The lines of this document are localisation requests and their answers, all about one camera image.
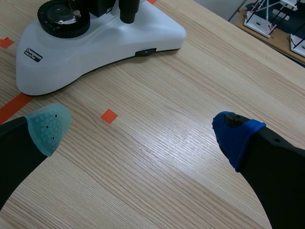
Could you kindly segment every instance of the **orange tape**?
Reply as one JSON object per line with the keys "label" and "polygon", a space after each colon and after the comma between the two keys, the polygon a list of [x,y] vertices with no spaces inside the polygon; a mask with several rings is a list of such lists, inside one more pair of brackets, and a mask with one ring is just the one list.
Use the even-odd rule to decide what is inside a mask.
{"label": "orange tape", "polygon": [[0,47],[2,47],[3,49],[7,49],[12,44],[14,44],[14,42],[8,37],[5,39],[0,39]]}
{"label": "orange tape", "polygon": [[154,4],[157,0],[147,0],[149,3]]}
{"label": "orange tape", "polygon": [[118,115],[113,112],[112,110],[108,109],[102,116],[101,119],[104,120],[106,123],[111,124]]}
{"label": "orange tape", "polygon": [[20,93],[2,108],[0,108],[0,125],[23,108],[33,97]]}

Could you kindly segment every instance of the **floor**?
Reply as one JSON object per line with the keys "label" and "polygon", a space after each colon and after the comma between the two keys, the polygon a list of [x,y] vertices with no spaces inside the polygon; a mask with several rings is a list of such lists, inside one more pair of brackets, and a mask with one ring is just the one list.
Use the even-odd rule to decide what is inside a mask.
{"label": "floor", "polygon": [[[228,20],[234,13],[237,7],[242,3],[243,0],[195,0],[199,4],[203,5],[210,11],[216,13],[222,18]],[[232,18],[231,23],[235,24],[238,14]]]}

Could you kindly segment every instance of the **wooden table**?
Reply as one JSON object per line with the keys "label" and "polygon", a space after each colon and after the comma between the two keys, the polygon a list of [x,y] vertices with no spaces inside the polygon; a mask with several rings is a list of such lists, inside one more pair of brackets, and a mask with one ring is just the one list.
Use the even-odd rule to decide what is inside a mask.
{"label": "wooden table", "polygon": [[[43,2],[0,0],[0,37],[18,43]],[[59,102],[73,121],[4,206],[0,228],[270,228],[211,122],[234,111],[305,148],[304,69],[192,0],[155,6],[186,28],[180,51],[107,66],[14,116]],[[0,49],[0,106],[20,93],[16,43]],[[119,115],[111,125],[100,119],[108,108]]]}

